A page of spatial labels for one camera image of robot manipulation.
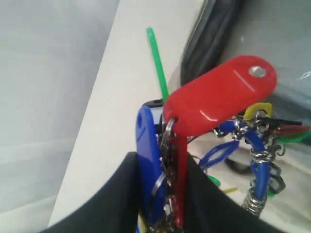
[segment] black fabric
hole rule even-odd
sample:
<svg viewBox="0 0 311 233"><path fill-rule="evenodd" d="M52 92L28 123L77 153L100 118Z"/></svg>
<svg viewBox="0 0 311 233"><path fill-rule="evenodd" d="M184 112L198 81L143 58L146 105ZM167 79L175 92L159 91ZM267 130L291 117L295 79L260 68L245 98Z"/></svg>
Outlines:
<svg viewBox="0 0 311 233"><path fill-rule="evenodd" d="M227 197L188 158L185 233L281 233Z"/></svg>
<svg viewBox="0 0 311 233"><path fill-rule="evenodd" d="M140 194L138 159L132 152L95 196L43 233L134 233Z"/></svg>
<svg viewBox="0 0 311 233"><path fill-rule="evenodd" d="M209 0L187 43L180 69L185 85L216 67L244 0Z"/></svg>

